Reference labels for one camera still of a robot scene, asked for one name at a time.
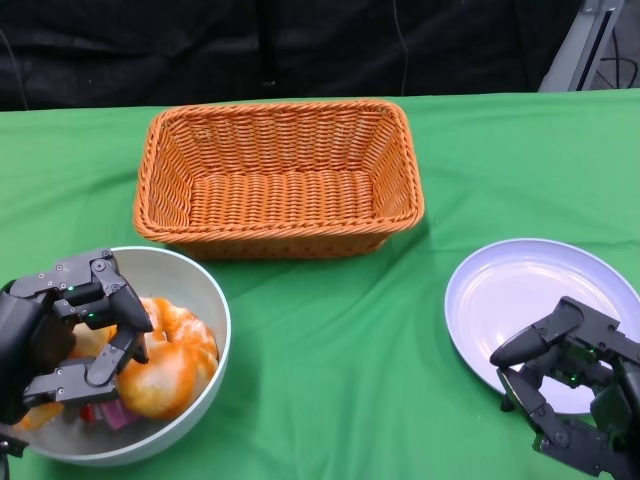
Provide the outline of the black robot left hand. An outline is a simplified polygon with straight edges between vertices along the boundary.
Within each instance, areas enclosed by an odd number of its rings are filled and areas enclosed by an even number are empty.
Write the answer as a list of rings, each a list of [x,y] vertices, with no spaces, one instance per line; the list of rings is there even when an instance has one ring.
[[[98,354],[79,359],[73,329],[114,326]],[[114,254],[97,249],[57,261],[49,270],[1,290],[1,421],[15,425],[33,408],[117,398],[116,376],[130,360],[148,360],[153,325],[122,276]]]

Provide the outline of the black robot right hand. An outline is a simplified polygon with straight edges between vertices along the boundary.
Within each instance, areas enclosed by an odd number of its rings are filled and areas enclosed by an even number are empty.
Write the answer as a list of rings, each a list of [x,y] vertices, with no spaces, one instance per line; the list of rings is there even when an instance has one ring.
[[[593,477],[639,476],[639,345],[619,321],[568,296],[497,348],[490,362],[505,395],[536,437],[535,451]],[[544,378],[589,388],[592,423],[558,414],[541,393]]]

